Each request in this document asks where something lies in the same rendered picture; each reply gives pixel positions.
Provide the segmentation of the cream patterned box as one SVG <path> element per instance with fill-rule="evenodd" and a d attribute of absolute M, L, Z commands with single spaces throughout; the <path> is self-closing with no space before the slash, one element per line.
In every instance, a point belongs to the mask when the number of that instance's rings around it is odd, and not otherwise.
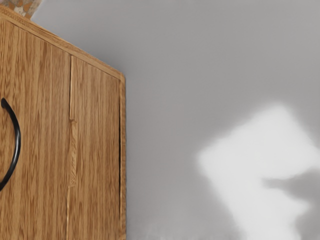
<path fill-rule="evenodd" d="M 0 5 L 30 20 L 42 2 L 43 0 L 0 0 Z"/>

